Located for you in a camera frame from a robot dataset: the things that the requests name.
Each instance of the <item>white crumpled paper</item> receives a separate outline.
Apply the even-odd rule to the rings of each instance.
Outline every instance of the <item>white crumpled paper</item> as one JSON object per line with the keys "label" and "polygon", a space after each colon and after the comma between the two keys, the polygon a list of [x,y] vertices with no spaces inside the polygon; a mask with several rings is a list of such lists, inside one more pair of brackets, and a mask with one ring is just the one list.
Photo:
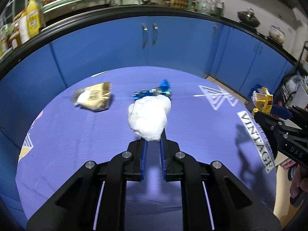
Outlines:
{"label": "white crumpled paper", "polygon": [[164,95],[146,96],[129,105],[129,127],[147,141],[158,141],[167,126],[171,101]]}

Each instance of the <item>white pot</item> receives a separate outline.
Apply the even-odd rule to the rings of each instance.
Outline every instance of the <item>white pot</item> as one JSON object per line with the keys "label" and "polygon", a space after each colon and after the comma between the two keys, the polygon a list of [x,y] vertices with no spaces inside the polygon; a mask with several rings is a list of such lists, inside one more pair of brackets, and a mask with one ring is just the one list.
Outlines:
{"label": "white pot", "polygon": [[274,40],[278,41],[279,43],[283,44],[285,41],[285,34],[279,27],[272,25],[269,30],[269,35]]}

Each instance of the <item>kettle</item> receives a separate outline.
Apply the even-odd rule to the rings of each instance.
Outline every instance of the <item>kettle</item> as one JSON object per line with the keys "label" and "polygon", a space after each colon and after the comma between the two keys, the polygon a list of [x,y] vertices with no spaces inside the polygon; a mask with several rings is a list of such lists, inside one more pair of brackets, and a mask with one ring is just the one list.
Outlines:
{"label": "kettle", "polygon": [[210,15],[214,3],[212,0],[196,0],[196,11],[202,14]]}

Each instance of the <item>white triangle pattern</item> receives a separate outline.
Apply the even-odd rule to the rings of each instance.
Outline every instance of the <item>white triangle pattern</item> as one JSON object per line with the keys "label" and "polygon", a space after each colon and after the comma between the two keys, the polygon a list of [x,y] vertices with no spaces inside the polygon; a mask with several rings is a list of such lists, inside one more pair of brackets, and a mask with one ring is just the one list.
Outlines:
{"label": "white triangle pattern", "polygon": [[219,90],[199,85],[199,88],[206,96],[207,100],[209,101],[214,110],[218,110],[225,99],[227,99],[230,105],[234,107],[237,104],[238,99],[236,99],[233,95],[229,94],[221,87],[217,87],[219,88]]}

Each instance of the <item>metal screw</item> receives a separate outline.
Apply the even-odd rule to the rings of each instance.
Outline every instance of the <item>metal screw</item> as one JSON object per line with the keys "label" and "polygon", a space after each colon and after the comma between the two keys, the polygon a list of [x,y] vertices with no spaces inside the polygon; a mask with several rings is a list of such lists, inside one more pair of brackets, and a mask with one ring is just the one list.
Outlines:
{"label": "metal screw", "polygon": [[185,153],[184,153],[184,152],[177,152],[177,153],[175,154],[175,156],[176,156],[177,158],[179,158],[179,159],[182,159],[182,158],[185,157]]}
{"label": "metal screw", "polygon": [[222,167],[222,164],[221,164],[219,161],[214,161],[214,162],[212,163],[212,166],[213,166],[214,168],[221,168],[221,167]]}
{"label": "metal screw", "polygon": [[95,162],[94,161],[88,161],[86,163],[86,168],[93,168],[95,166]]}
{"label": "metal screw", "polygon": [[130,158],[130,157],[131,157],[131,152],[129,152],[129,151],[123,152],[123,153],[122,153],[122,157],[123,157],[123,158]]}

